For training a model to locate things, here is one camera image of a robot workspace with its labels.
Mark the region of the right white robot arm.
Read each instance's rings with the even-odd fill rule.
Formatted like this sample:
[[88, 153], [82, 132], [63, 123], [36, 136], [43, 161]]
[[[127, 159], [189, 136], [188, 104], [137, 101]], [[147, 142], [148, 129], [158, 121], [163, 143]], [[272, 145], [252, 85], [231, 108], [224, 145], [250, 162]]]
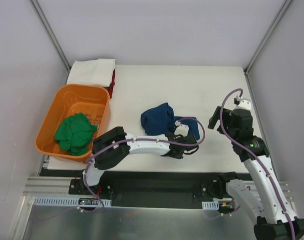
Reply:
[[235, 172], [226, 172], [207, 187], [214, 198], [232, 197], [254, 225], [258, 240], [299, 240], [304, 236], [304, 218], [299, 218], [286, 199], [272, 166], [265, 142], [254, 135], [251, 102], [234, 99], [233, 110], [218, 106], [209, 120], [209, 129], [231, 138], [233, 151], [245, 165], [258, 196], [250, 191]]

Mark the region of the blue t shirt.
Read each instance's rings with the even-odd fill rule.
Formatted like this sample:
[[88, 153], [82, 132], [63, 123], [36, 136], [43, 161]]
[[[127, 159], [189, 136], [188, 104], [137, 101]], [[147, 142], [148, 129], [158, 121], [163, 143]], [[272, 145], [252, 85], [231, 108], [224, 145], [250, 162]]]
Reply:
[[194, 135], [196, 140], [200, 139], [198, 124], [191, 119], [182, 120], [182, 116], [175, 116], [174, 110], [167, 102], [146, 110], [140, 116], [140, 123], [145, 133], [150, 136], [157, 136], [165, 133], [174, 133], [175, 122], [189, 127], [188, 135]]

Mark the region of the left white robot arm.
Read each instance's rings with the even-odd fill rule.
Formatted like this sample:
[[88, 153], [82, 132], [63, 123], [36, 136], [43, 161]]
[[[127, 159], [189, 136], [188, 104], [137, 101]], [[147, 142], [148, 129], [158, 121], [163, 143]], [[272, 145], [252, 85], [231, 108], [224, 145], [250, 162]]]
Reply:
[[198, 148], [199, 143], [193, 135], [168, 132], [139, 136], [126, 133], [121, 126], [115, 127], [94, 140], [80, 188], [88, 195], [95, 193], [104, 172], [116, 167], [129, 155], [154, 154], [180, 160], [183, 155], [193, 154]]

